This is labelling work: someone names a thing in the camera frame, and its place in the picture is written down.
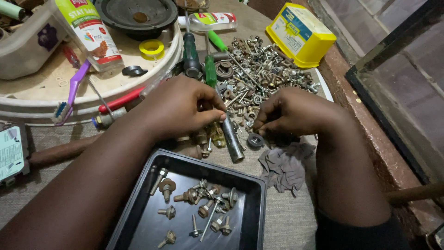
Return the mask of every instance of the gray cloth rag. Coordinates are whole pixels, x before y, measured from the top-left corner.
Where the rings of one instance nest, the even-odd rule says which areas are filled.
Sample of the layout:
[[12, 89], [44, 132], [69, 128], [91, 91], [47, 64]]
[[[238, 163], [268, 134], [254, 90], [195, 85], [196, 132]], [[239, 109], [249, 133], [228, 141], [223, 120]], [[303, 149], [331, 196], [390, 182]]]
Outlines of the gray cloth rag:
[[261, 177], [266, 180], [267, 188], [274, 186], [278, 192], [291, 190], [296, 198], [297, 191], [305, 181], [302, 159], [313, 155], [316, 147], [307, 143], [292, 142], [286, 148], [265, 151], [260, 157], [264, 171]]

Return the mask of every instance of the yellow tub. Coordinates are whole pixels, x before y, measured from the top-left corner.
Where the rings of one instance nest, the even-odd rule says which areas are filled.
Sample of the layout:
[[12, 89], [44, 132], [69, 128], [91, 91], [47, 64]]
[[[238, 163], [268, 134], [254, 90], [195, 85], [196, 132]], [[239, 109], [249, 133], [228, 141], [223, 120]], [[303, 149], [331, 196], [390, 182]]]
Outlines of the yellow tub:
[[266, 31], [301, 68], [319, 66], [336, 36], [305, 7], [286, 3]]

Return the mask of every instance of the black tray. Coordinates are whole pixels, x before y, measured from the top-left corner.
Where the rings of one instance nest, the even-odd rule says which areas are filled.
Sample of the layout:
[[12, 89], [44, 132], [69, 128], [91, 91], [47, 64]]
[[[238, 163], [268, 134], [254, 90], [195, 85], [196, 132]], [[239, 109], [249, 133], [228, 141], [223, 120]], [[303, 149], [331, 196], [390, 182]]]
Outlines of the black tray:
[[[177, 186], [169, 203], [165, 203], [159, 190], [154, 196], [149, 195], [161, 168], [168, 170], [167, 178], [176, 182]], [[196, 215], [197, 227], [205, 229], [208, 217], [202, 219], [197, 215], [197, 210], [207, 199], [203, 198], [197, 206], [173, 201], [173, 196], [182, 194], [201, 178], [208, 180], [210, 187], [214, 183], [222, 185], [221, 193], [236, 187], [239, 196], [235, 207], [226, 213], [230, 217], [231, 234], [224, 236], [220, 231], [215, 233], [209, 228], [203, 242], [199, 241], [200, 236], [193, 238], [188, 233], [193, 230], [193, 214]], [[265, 201], [266, 184], [258, 177], [158, 149], [145, 164], [107, 249], [157, 249], [168, 230], [173, 230], [177, 238], [174, 244], [162, 248], [166, 250], [262, 249]], [[176, 208], [173, 219], [168, 220], [165, 215], [157, 214], [158, 209], [166, 209], [170, 205]], [[220, 215], [215, 213], [213, 220]]]

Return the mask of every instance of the black frame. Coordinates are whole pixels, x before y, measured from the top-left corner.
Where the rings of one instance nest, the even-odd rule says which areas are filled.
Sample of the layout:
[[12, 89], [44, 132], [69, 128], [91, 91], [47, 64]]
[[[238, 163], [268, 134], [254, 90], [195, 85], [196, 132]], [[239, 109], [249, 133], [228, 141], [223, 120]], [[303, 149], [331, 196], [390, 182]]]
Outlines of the black frame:
[[425, 174], [412, 152], [406, 146], [405, 142], [401, 139], [398, 132], [394, 129], [382, 110], [372, 99], [368, 90], [365, 88], [362, 79], [368, 77], [369, 72], [375, 70], [392, 56], [401, 52], [417, 37], [427, 31], [434, 24], [438, 23], [443, 14], [443, 0], [428, 0], [395, 30], [388, 34], [376, 47], [362, 57], [345, 74], [345, 78], [355, 88], [362, 102], [370, 110], [422, 184], [430, 183], [429, 177]]

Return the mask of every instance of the red handle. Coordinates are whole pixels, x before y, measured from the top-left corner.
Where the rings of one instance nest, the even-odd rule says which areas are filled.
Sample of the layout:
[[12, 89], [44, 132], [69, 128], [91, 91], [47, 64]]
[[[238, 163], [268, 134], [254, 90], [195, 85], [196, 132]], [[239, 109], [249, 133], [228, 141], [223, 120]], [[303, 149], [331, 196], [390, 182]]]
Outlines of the red handle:
[[[144, 88], [145, 87], [141, 87], [139, 89], [133, 90], [133, 91], [129, 92], [128, 94], [122, 96], [119, 99], [116, 99], [114, 101], [108, 102], [107, 103], [108, 107], [110, 107], [111, 110], [116, 110], [116, 109], [119, 109], [119, 108], [123, 107], [128, 102], [137, 99], [139, 97], [140, 91], [142, 91], [142, 89], [144, 89]], [[105, 105], [100, 105], [99, 106], [99, 112], [101, 112], [102, 114], [107, 114], [108, 110], [105, 107]]]

